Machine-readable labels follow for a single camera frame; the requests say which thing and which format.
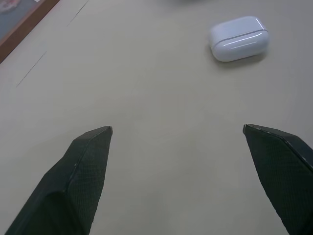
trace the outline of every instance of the beige table surface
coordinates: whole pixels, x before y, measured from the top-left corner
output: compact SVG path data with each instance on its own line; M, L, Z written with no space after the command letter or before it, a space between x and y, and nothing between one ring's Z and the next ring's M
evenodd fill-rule
M112 125L90 234L286 235L242 127L313 146L313 1L85 1L61 0L0 64L0 233L75 137ZM216 62L209 28L245 15L267 55Z

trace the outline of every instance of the airpods case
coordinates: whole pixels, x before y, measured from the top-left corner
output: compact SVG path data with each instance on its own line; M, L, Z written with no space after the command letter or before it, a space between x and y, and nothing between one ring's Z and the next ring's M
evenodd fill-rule
M268 31L254 16L218 24L210 31L209 44L214 57L229 62L257 55L268 47Z

